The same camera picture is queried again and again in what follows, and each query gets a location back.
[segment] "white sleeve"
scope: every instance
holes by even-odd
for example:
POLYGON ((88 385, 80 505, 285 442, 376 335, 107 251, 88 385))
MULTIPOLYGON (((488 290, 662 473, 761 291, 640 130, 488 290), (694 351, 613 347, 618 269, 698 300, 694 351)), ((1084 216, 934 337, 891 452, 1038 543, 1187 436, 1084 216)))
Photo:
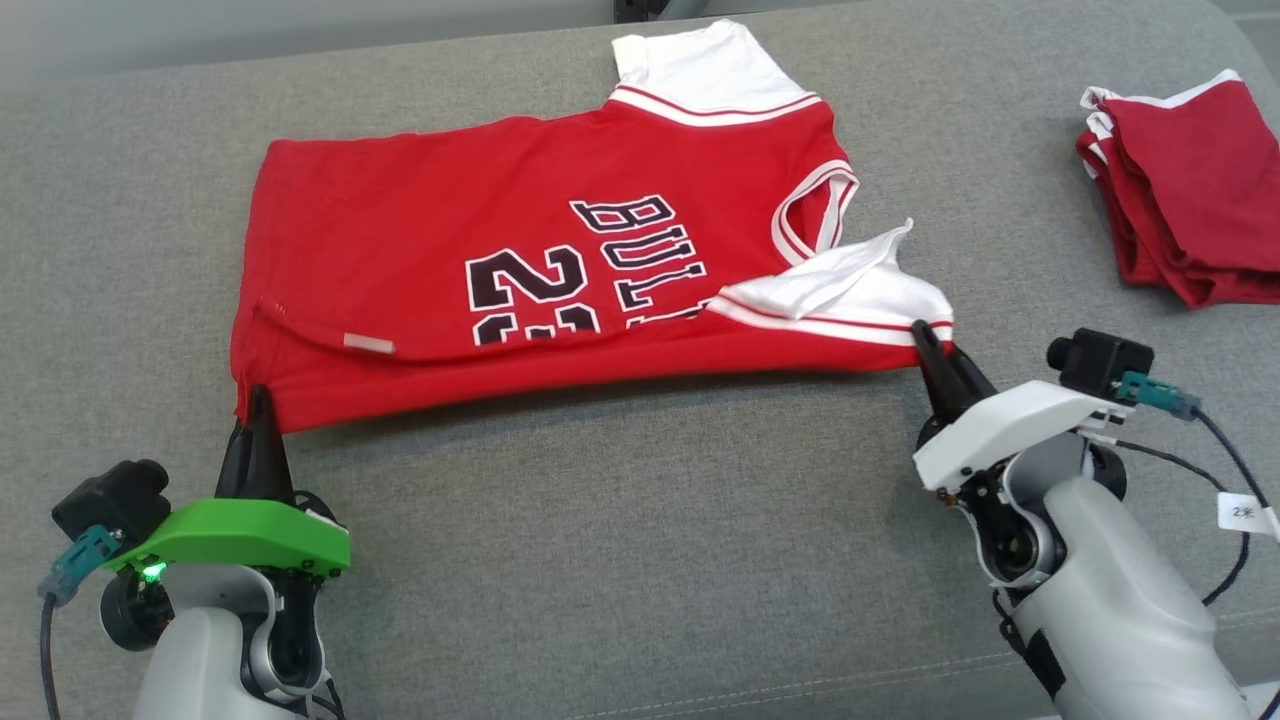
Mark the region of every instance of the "white sleeve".
POLYGON ((780 275, 721 288, 707 309, 765 329, 899 346, 914 345, 911 323, 919 319, 951 340, 946 296, 897 265, 911 224, 819 252, 780 275))
POLYGON ((620 87, 646 90, 691 110, 762 111, 812 96, 751 31, 728 19, 677 35, 620 37, 613 56, 620 87))

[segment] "couch cushion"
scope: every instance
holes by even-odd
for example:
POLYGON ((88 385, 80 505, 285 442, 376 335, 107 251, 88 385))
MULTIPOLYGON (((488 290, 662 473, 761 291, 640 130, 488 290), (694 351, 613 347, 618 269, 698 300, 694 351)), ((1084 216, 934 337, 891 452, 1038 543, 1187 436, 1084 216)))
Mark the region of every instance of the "couch cushion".
MULTIPOLYGON (((1280 475, 1272 307, 1188 313, 1117 279, 1075 158, 1089 85, 1169 95, 1235 68, 1280 91, 1201 0, 872 0, 744 19, 837 114, 863 188, 846 237, 913 217, 902 266, 941 286, 996 384, 1052 375, 1080 325, 1157 348, 1256 473, 1280 475), (1132 28, 1140 28, 1135 35, 1132 28)), ((685 23, 680 27, 695 27, 685 23)), ((594 28, 102 77, 0 101, 0 708, 40 711, 33 596, 47 510, 122 457, 207 495, 255 173, 276 137, 436 131, 603 102, 594 28)), ((671 27, 644 27, 650 33, 671 27)), ((352 716, 1028 717, 1047 701, 996 632, 969 529, 910 466, 914 372, 690 379, 421 413, 288 438, 351 525, 321 623, 352 716)), ((1202 429, 1125 437, 1231 478, 1202 429)), ((1204 484, 1132 459, 1128 505, 1199 592, 1235 556, 1204 484)), ((1215 611, 1242 682, 1275 674, 1265 553, 1215 611)), ((125 716, 146 656, 102 635, 95 577, 55 623, 68 717, 125 716)))

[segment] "black cable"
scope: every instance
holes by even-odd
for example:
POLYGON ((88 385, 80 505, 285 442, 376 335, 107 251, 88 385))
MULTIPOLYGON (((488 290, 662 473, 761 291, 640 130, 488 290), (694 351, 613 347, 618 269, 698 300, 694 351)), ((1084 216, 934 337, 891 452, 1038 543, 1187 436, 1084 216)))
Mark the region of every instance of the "black cable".
POLYGON ((1213 605, 1213 601, 1222 597, 1222 593, 1231 589, 1235 584, 1236 578, 1240 577, 1240 570, 1244 570, 1244 564, 1249 561, 1249 533, 1240 533, 1240 555, 1235 557, 1235 565, 1231 566, 1231 571, 1222 578, 1222 582, 1213 588, 1213 592, 1204 596, 1201 602, 1204 607, 1213 605))
MULTIPOLYGON (((1151 455, 1152 457, 1158 457, 1161 460, 1172 462, 1179 468, 1184 468, 1204 478, 1206 480, 1208 480, 1211 486, 1213 486, 1213 488, 1217 492, 1226 492, 1226 486, 1224 486, 1221 480, 1215 478, 1212 473, 1201 468, 1199 465, 1193 465, 1192 462, 1183 460, 1181 457, 1174 455, 1172 452, 1165 452, 1164 450, 1156 450, 1153 447, 1147 447, 1146 445, 1138 445, 1135 442, 1129 442, 1125 439, 1117 439, 1116 447, 1133 450, 1135 452, 1143 452, 1146 455, 1151 455)), ((1212 592, 1204 596, 1204 598, 1201 600, 1201 602, 1203 602, 1204 606, 1207 607, 1212 605, 1213 601, 1222 597, 1222 593, 1231 589, 1231 585, 1235 584, 1236 578, 1240 577, 1240 570, 1244 570, 1244 564, 1248 561, 1249 561, 1249 533, 1240 533, 1240 553, 1236 555, 1235 557, 1235 565, 1231 566, 1231 571, 1226 574, 1226 578, 1222 578, 1222 582, 1219 583, 1212 592)))
POLYGON ((61 720, 58 710, 58 693, 54 692, 54 605, 58 598, 52 593, 45 596, 45 606, 40 611, 40 680, 45 685, 45 710, 49 720, 61 720))
POLYGON ((338 716, 338 720, 347 720, 347 710, 342 706, 342 697, 338 694, 338 685, 334 684, 333 678, 325 680, 324 685, 329 688, 329 697, 333 698, 333 705, 338 708, 334 715, 338 716))
POLYGON ((1155 447, 1147 447, 1146 445, 1138 445, 1135 442, 1129 442, 1129 441, 1125 441, 1125 439, 1117 439, 1116 441, 1116 447, 1123 447, 1125 450, 1133 450, 1135 452, 1144 452, 1147 455, 1151 455, 1152 457, 1158 457, 1161 460, 1166 460, 1169 462, 1172 462, 1174 465, 1178 465, 1179 468, 1183 468, 1185 470, 1190 470, 1192 473, 1196 473, 1197 475, 1204 478, 1206 480, 1210 482, 1210 484, 1213 486, 1215 489, 1217 489, 1217 492, 1226 492, 1226 486, 1224 486, 1208 470, 1201 468, 1199 465, 1192 465, 1189 461, 1183 460, 1181 457, 1174 455, 1172 452, 1165 452, 1162 450, 1156 450, 1155 447))
POLYGON ((1204 423, 1208 432, 1213 433, 1217 442, 1222 443, 1222 448, 1226 450, 1226 454, 1235 461, 1235 466, 1240 469, 1240 474, 1244 475, 1244 482, 1249 484, 1249 491, 1252 491, 1253 496, 1258 498, 1258 505, 1263 509, 1271 507, 1271 503, 1267 502, 1267 496, 1262 492, 1262 486, 1260 486, 1258 480, 1253 477, 1253 473, 1249 470, 1248 464, 1244 462, 1244 457, 1240 455, 1240 451, 1236 450, 1235 443, 1226 438, 1226 433, 1222 432, 1222 428, 1219 428, 1217 423, 1215 423, 1213 419, 1199 407, 1192 409, 1192 416, 1197 418, 1201 423, 1204 423))
POLYGON ((1276 714, 1277 707, 1280 707, 1280 691, 1276 691, 1276 694, 1271 698, 1271 702, 1267 703, 1267 708, 1262 711, 1258 720, 1271 720, 1271 716, 1276 714))
POLYGON ((347 720, 346 717, 343 717, 342 711, 338 710, 337 705, 329 702, 328 700, 325 700, 325 698, 323 698, 323 697, 320 697, 317 694, 311 696, 311 700, 315 701, 315 703, 319 705, 320 707, 328 710, 329 715, 333 715, 338 720, 347 720))
POLYGON ((1011 623, 1014 619, 1009 616, 1009 611, 1005 610, 1004 605, 1000 605, 1000 588, 991 591, 991 603, 996 606, 996 614, 1000 615, 1001 620, 1011 623))

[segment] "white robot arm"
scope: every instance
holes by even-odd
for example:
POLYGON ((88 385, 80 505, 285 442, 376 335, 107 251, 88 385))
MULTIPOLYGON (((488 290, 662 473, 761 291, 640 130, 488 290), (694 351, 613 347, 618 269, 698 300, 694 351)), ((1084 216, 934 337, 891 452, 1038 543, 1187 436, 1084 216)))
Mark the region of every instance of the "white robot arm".
POLYGON ((934 410, 915 466, 968 518, 1014 603, 1006 639, 1064 720, 1252 720, 1213 618, 1121 503, 1119 457, 1078 432, 1134 410, 1115 391, 1149 370, 1151 348, 1080 331, 1050 352, 1068 387, 997 393, 927 324, 914 332, 934 410))

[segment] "white tag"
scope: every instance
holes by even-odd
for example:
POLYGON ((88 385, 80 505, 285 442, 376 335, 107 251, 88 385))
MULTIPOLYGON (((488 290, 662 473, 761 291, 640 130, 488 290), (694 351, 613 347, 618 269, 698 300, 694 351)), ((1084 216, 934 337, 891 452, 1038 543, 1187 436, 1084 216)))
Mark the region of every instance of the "white tag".
POLYGON ((1217 493, 1217 527, 1242 533, 1272 534, 1271 523, 1262 511, 1258 498, 1234 492, 1217 493))

